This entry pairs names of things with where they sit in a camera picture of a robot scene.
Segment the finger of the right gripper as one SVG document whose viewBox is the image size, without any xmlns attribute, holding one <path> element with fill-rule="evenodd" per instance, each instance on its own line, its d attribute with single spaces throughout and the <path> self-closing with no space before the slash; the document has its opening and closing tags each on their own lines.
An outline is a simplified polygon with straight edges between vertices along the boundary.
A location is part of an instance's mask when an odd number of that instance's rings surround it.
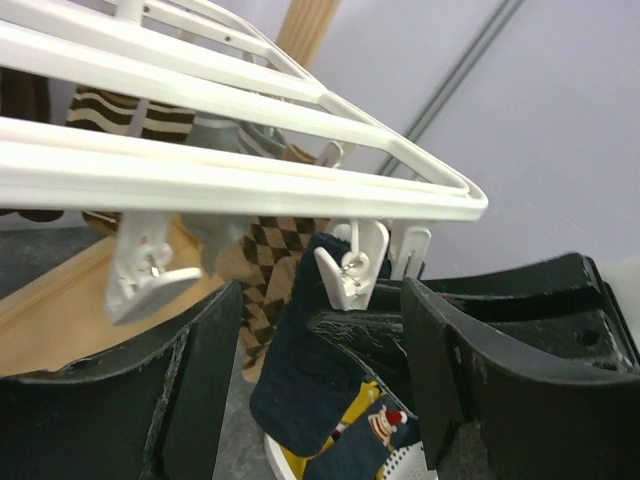
<svg viewBox="0 0 640 480">
<path fill-rule="evenodd" d="M 613 290 L 588 256 L 571 252 L 424 284 L 456 309 L 538 350 L 604 370 L 639 370 L 639 353 Z M 414 415 L 400 293 L 400 282 L 380 279 L 368 310 L 320 311 L 308 328 L 350 356 Z"/>
</svg>

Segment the white plastic laundry basket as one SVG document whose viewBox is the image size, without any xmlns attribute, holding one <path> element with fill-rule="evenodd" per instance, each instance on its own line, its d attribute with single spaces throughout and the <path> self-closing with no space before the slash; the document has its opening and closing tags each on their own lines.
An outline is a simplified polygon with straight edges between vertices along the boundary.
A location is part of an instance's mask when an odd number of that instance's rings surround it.
<svg viewBox="0 0 640 480">
<path fill-rule="evenodd" d="M 420 443 L 389 450 L 369 441 L 330 443 L 320 454 L 303 458 L 269 435 L 265 453 L 277 479 L 437 479 L 427 469 Z"/>
</svg>

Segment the white plastic clip hanger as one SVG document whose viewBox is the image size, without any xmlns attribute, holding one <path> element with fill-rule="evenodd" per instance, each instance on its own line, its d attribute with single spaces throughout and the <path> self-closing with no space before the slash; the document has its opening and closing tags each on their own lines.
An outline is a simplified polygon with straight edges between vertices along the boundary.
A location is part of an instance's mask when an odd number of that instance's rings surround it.
<svg viewBox="0 0 640 480">
<path fill-rule="evenodd" d="M 105 298 L 116 325 L 148 318 L 193 285 L 169 270 L 176 213 L 344 218 L 351 248 L 317 264 L 331 305 L 364 309 L 383 260 L 415 275 L 434 221 L 475 221 L 487 208 L 469 179 L 336 95 L 246 20 L 202 1 L 178 1 L 182 30 L 227 43 L 264 65 L 143 27 L 144 1 L 105 15 L 70 1 L 5 1 L 1 63 L 44 77 L 393 156 L 415 180 L 267 160 L 248 154 L 114 136 L 29 121 L 1 122 L 5 209 L 113 210 L 123 216 Z"/>
</svg>

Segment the navy patterned sock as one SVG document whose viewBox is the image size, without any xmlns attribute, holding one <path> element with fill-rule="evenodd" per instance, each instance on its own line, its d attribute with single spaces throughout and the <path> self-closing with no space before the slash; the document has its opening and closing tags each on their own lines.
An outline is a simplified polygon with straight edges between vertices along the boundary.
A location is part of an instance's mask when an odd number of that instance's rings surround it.
<svg viewBox="0 0 640 480">
<path fill-rule="evenodd" d="M 385 395 L 374 401 L 349 425 L 334 444 L 346 443 L 347 439 L 365 440 L 391 450 L 413 445 L 421 436 L 417 419 Z"/>
</svg>

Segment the beige brown argyle sock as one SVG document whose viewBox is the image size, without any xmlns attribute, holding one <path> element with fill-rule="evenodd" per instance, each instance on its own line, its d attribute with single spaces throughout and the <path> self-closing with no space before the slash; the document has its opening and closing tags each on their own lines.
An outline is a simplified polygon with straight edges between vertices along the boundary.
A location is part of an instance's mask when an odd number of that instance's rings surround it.
<svg viewBox="0 0 640 480">
<path fill-rule="evenodd" d="M 225 247 L 215 261 L 217 275 L 242 287 L 243 377 L 258 381 L 284 307 L 290 299 L 296 268 L 311 237 L 323 231 L 325 218 L 256 216 L 248 232 Z"/>
</svg>

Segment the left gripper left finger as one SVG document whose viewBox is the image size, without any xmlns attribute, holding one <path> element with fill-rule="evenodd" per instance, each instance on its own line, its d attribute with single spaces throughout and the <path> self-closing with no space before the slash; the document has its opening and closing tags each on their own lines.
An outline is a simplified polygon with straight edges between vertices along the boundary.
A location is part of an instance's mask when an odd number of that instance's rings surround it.
<svg viewBox="0 0 640 480">
<path fill-rule="evenodd" d="M 242 293 L 223 284 L 181 314 L 57 371 L 1 380 L 5 479 L 208 479 Z"/>
</svg>

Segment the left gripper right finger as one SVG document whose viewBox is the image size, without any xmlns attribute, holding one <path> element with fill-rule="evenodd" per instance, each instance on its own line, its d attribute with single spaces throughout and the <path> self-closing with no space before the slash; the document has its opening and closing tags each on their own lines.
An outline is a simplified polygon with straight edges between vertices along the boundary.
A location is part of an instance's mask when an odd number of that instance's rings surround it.
<svg viewBox="0 0 640 480">
<path fill-rule="evenodd" d="M 472 437 L 495 479 L 636 479 L 639 377 L 563 359 L 401 286 L 405 350 L 429 468 Z"/>
</svg>

